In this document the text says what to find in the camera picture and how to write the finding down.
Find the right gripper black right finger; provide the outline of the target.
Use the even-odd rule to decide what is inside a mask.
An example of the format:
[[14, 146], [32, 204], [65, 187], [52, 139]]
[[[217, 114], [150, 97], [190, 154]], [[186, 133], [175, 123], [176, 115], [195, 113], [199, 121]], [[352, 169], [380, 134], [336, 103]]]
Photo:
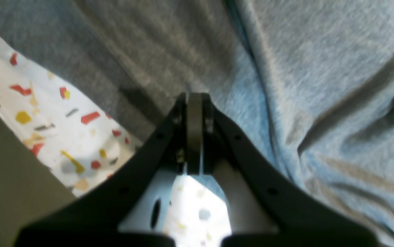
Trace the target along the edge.
[[317, 202], [274, 169], [205, 93], [194, 94], [194, 173], [225, 194], [222, 247], [377, 247], [362, 225]]

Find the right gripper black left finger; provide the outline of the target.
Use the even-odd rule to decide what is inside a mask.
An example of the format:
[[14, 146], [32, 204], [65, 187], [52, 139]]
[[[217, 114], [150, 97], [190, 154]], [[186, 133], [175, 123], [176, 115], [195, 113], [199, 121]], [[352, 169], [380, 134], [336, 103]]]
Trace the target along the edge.
[[24, 227], [16, 247], [175, 247], [163, 233], [174, 181], [185, 170], [186, 95], [103, 184]]

